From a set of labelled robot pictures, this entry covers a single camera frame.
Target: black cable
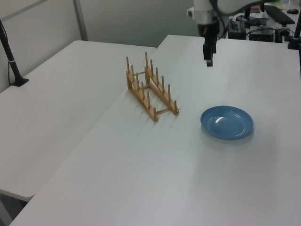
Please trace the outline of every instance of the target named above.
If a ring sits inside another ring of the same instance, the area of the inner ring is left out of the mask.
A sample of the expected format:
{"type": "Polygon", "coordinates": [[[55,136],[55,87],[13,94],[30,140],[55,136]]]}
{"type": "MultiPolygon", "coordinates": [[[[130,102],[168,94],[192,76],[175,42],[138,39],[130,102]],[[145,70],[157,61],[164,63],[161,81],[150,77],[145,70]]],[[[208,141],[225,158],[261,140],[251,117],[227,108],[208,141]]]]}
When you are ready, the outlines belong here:
{"type": "Polygon", "coordinates": [[[255,30],[252,30],[252,31],[246,33],[246,35],[251,34],[253,32],[263,31],[263,30],[273,30],[273,31],[276,31],[276,29],[274,29],[274,28],[259,28],[259,29],[255,29],[255,30]]]}
{"type": "Polygon", "coordinates": [[[9,63],[8,63],[8,83],[9,83],[9,86],[11,86],[10,78],[9,78],[9,63]]]}
{"type": "Polygon", "coordinates": [[[218,40],[219,40],[219,39],[221,39],[221,38],[224,36],[223,34],[224,34],[225,30],[226,30],[226,25],[225,25],[224,20],[222,19],[221,14],[220,14],[220,13],[218,12],[218,10],[217,10],[217,7],[214,6],[212,0],[209,0],[209,2],[210,2],[210,4],[211,4],[212,8],[214,9],[214,11],[216,12],[216,14],[218,15],[219,20],[222,21],[223,31],[222,31],[221,37],[218,38],[218,40]]]}

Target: white table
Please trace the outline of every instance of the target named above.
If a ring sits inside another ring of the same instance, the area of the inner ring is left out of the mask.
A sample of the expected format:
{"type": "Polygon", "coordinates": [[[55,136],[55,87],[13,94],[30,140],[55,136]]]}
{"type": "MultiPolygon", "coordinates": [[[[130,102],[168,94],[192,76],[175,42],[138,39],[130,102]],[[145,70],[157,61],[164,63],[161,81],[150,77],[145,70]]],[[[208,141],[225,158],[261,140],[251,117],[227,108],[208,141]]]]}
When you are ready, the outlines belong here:
{"type": "Polygon", "coordinates": [[[220,40],[209,68],[203,41],[168,36],[151,57],[178,116],[154,123],[124,89],[12,226],[299,226],[299,52],[220,40]],[[254,133],[208,135],[216,105],[246,110],[254,133]]]}
{"type": "Polygon", "coordinates": [[[29,201],[155,48],[75,41],[0,94],[0,193],[29,201]]]}

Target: blue plate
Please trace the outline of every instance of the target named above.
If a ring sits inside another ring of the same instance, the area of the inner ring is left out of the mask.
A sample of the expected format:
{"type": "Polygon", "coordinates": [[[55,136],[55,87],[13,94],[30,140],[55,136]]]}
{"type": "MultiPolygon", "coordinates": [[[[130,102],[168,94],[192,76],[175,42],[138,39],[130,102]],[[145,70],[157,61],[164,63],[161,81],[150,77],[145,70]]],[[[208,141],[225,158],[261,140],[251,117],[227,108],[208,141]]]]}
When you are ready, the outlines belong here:
{"type": "Polygon", "coordinates": [[[253,131],[251,116],[236,107],[216,106],[207,109],[201,116],[204,129],[221,139],[238,139],[253,131]]]}

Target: wooden peg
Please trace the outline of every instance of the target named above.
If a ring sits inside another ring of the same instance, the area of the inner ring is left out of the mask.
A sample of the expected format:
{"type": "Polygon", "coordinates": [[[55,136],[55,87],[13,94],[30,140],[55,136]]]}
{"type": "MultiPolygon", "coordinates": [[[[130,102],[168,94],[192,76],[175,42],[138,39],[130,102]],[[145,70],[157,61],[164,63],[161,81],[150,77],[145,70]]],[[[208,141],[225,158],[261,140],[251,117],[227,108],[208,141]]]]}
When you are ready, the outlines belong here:
{"type": "Polygon", "coordinates": [[[152,68],[152,60],[150,60],[150,70],[151,70],[151,76],[154,76],[154,70],[152,68]]]}
{"type": "Polygon", "coordinates": [[[170,84],[168,85],[168,102],[170,102],[170,84]]]}
{"type": "Polygon", "coordinates": [[[163,94],[165,93],[165,88],[164,88],[164,76],[161,76],[162,79],[162,92],[163,94]]]}
{"type": "Polygon", "coordinates": [[[157,78],[157,85],[159,84],[159,74],[158,74],[158,68],[156,67],[156,78],[157,78]]]}
{"type": "Polygon", "coordinates": [[[148,64],[148,59],[147,59],[147,52],[145,52],[145,63],[146,63],[146,68],[148,68],[149,64],[148,64]]]}
{"type": "Polygon", "coordinates": [[[130,72],[130,64],[128,63],[128,57],[127,57],[127,71],[130,72]]]}
{"type": "Polygon", "coordinates": [[[139,91],[140,90],[140,86],[139,86],[139,78],[138,78],[138,75],[136,76],[136,80],[137,80],[137,90],[139,91]]]}
{"type": "Polygon", "coordinates": [[[149,91],[147,91],[147,107],[148,107],[148,109],[150,109],[151,108],[151,102],[150,102],[150,92],[149,91]]]}
{"type": "Polygon", "coordinates": [[[143,81],[141,82],[141,89],[142,89],[142,100],[145,99],[145,95],[144,95],[144,85],[143,85],[143,81]]]}
{"type": "Polygon", "coordinates": [[[134,81],[135,81],[135,76],[134,76],[134,66],[133,66],[133,65],[131,65],[131,69],[132,69],[132,75],[133,75],[133,80],[132,80],[132,82],[134,82],[134,81]]]}

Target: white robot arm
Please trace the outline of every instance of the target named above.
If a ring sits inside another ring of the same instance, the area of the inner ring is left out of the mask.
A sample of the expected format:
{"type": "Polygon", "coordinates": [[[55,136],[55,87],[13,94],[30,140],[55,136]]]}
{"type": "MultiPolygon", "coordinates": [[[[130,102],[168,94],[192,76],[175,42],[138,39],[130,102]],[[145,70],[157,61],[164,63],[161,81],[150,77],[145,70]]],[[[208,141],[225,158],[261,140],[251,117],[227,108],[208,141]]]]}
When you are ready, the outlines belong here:
{"type": "Polygon", "coordinates": [[[216,52],[215,45],[219,33],[221,16],[231,16],[254,5],[261,5],[274,0],[194,0],[194,6],[187,13],[198,24],[203,45],[204,59],[207,66],[213,66],[212,55],[216,52]]]}

